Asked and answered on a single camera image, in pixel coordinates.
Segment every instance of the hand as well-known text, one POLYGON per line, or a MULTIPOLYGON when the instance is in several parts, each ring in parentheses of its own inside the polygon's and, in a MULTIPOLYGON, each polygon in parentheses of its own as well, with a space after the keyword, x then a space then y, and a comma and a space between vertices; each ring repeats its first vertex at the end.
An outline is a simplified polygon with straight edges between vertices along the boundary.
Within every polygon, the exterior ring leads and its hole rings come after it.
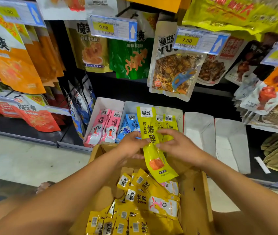
POLYGON ((167 152, 184 162, 191 163, 192 165, 201 168, 207 157, 210 157, 208 153, 198 148, 188 137, 177 130, 160 129, 157 132, 163 135, 171 135, 174 139, 164 143, 158 143, 156 146, 160 150, 167 152))
POLYGON ((138 131, 131 132, 122 139, 122 141, 116 147, 119 154, 124 158, 143 158, 142 155, 137 154, 140 148, 148 145, 151 140, 137 139, 141 138, 141 133, 138 131))

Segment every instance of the supermarket floor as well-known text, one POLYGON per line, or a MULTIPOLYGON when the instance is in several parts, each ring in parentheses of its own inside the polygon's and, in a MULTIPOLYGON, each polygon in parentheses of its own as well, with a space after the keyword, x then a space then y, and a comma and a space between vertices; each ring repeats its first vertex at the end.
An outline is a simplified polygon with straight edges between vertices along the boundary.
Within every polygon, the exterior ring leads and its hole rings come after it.
MULTIPOLYGON (((89 158, 89 154, 0 136, 2 180, 30 186, 39 186, 45 181, 58 182, 85 166, 89 158)), ((239 210, 211 179, 208 179, 208 185, 213 210, 239 210)))

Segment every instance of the cartoon fish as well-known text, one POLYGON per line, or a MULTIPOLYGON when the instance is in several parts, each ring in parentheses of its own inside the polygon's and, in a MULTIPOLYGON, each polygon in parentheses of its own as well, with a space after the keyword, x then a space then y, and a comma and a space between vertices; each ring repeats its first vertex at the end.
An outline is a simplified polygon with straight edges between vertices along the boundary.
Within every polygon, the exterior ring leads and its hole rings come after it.
POLYGON ((178 73, 173 82, 172 82, 172 86, 173 86, 173 89, 175 91, 177 91, 177 88, 183 84, 185 81, 189 80, 191 77, 193 77, 194 75, 196 74, 196 70, 195 69, 190 69, 188 71, 184 71, 184 72, 181 72, 181 73, 178 73))

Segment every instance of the human arm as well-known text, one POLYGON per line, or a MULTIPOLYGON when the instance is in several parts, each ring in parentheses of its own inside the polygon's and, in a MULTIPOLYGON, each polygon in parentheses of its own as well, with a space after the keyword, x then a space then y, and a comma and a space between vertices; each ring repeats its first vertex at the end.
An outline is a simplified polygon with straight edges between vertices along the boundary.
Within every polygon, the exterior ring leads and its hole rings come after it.
POLYGON ((157 147, 206 172, 264 234, 278 235, 278 194, 199 149, 182 133, 170 129, 158 132, 170 134, 174 139, 157 147))
POLYGON ((149 143, 139 132, 125 136, 118 146, 76 173, 39 193, 0 220, 0 234, 67 234, 75 219, 112 172, 149 143))

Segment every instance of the pink snack package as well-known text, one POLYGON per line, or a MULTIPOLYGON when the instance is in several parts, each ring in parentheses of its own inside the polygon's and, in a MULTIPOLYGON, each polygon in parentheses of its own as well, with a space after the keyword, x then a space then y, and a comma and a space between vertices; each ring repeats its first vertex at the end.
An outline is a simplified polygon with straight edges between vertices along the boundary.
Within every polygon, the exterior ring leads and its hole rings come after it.
POLYGON ((95 122, 93 123, 93 127, 91 132, 87 136, 86 143, 90 145, 96 145, 100 142, 102 136, 105 132, 105 127, 110 120, 111 110, 105 109, 100 110, 95 122))
POLYGON ((118 130, 119 124, 121 122, 121 112, 113 110, 111 113, 111 118, 106 126, 106 133, 103 135, 101 142, 111 142, 115 143, 116 132, 118 130))

